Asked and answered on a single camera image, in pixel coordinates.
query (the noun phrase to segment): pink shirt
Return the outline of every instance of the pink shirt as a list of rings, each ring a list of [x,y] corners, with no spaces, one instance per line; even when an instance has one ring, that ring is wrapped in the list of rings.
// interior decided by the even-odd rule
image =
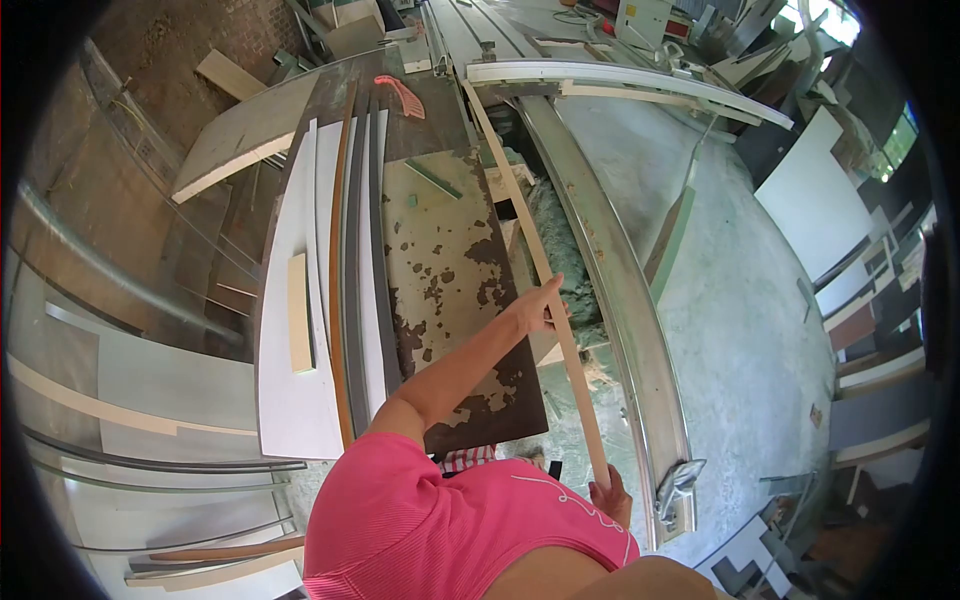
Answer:
[[[413,440],[360,437],[327,475],[307,527],[303,583],[320,598],[479,598],[536,548],[613,571],[629,531],[532,465],[493,461],[443,479]]]

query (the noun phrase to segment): white machine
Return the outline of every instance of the white machine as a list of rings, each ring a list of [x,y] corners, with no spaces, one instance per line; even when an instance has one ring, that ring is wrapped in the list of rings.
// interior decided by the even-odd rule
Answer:
[[[672,8],[671,0],[620,0],[613,31],[628,44],[656,50],[663,42]]]

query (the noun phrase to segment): pink plastic comb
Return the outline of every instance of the pink plastic comb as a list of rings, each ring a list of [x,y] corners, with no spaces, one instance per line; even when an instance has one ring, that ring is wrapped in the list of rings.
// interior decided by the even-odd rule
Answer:
[[[415,116],[419,119],[425,119],[426,113],[423,111],[423,103],[420,101],[406,85],[402,84],[396,77],[390,75],[377,75],[373,78],[375,84],[390,84],[396,90],[396,95],[400,97],[403,104],[403,116]]]

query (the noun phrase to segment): workbench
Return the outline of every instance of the workbench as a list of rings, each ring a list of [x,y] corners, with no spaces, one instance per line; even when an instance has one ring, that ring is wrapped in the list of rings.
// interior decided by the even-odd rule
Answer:
[[[287,188],[290,165],[296,161],[310,122],[316,119],[319,129],[342,121],[350,82],[359,82],[360,90],[369,92],[381,108],[389,110],[382,185],[384,252],[397,356],[403,377],[408,378],[464,342],[516,299],[479,149],[469,143],[454,81],[435,77],[429,71],[404,75],[396,48],[333,62],[320,70],[294,135],[279,189]],[[420,98],[425,119],[403,116],[394,90],[373,83],[375,76],[383,74],[402,79]],[[453,199],[406,167],[404,161],[412,157],[448,181],[463,197]],[[271,309],[262,305],[264,286],[283,202],[283,195],[278,196],[267,234],[254,318],[257,335],[263,311]],[[259,365],[259,347],[255,347],[254,364]],[[264,401],[259,396],[258,403]],[[262,438],[262,420],[260,426]],[[427,432],[425,445],[428,453],[445,452],[505,442],[546,429],[536,366],[529,343],[524,340],[446,422]]]

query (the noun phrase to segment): hand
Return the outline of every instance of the hand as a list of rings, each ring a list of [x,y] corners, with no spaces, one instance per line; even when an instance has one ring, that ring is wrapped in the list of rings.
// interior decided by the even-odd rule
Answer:
[[[547,304],[554,294],[560,290],[560,285],[564,282],[564,274],[557,273],[552,279],[540,287],[527,290],[522,296],[516,299],[513,304],[507,307],[504,312],[516,315],[520,321],[520,327],[523,331],[531,333],[541,329],[553,330],[555,327],[550,315],[550,309]],[[566,316],[570,316],[570,311],[566,311]]]
[[[607,465],[610,472],[611,488],[601,490],[595,481],[588,484],[590,502],[605,515],[612,518],[626,529],[630,530],[630,513],[634,508],[634,499],[623,489],[623,478],[613,465]]]

